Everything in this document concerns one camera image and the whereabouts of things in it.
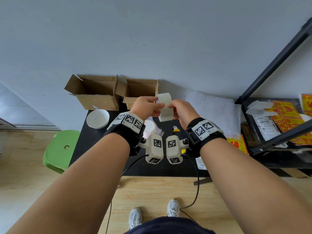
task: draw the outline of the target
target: green plastic stool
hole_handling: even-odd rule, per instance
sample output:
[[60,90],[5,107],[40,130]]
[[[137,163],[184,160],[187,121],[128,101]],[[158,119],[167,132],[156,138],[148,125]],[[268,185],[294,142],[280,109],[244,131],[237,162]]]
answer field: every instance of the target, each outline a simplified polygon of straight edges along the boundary
[[80,132],[76,130],[57,132],[45,150],[43,164],[62,174],[69,166],[79,135]]

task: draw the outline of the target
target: tape roll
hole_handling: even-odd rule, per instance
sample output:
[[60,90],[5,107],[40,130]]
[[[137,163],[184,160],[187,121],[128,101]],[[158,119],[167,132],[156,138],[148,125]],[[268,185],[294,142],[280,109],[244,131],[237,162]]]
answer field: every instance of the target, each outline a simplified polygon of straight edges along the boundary
[[171,103],[171,95],[169,93],[164,94],[157,94],[158,103],[164,103],[165,107],[160,110],[159,121],[171,121],[174,117],[174,110],[173,108],[168,108],[169,104]]

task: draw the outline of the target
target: cardboard box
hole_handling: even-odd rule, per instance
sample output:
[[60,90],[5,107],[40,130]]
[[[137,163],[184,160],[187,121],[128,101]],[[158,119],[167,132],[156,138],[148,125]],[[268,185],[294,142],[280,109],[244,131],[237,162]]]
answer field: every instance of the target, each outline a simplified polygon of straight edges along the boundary
[[86,110],[119,110],[118,99],[127,95],[127,86],[120,82],[119,95],[115,93],[118,76],[78,75],[71,76],[65,90],[75,96]]
[[156,96],[158,94],[158,80],[155,79],[127,79],[127,89],[118,86],[120,94],[126,91],[123,103],[127,104],[128,110],[140,96]]

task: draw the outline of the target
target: white plate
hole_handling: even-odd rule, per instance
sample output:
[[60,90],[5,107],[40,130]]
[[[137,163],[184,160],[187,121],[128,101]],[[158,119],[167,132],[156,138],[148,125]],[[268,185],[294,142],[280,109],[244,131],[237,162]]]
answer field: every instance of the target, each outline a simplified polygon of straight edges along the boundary
[[109,120],[110,114],[104,109],[96,109],[87,116],[88,126],[94,129],[101,129],[105,127]]

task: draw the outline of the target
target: shoe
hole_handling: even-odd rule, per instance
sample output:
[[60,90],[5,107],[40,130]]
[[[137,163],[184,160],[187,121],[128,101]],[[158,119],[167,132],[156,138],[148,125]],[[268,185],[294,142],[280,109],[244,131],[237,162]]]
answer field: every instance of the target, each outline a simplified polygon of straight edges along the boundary
[[139,208],[134,208],[129,214],[129,229],[142,224],[142,212]]
[[175,199],[171,199],[167,206],[168,217],[179,217],[180,216],[180,205]]

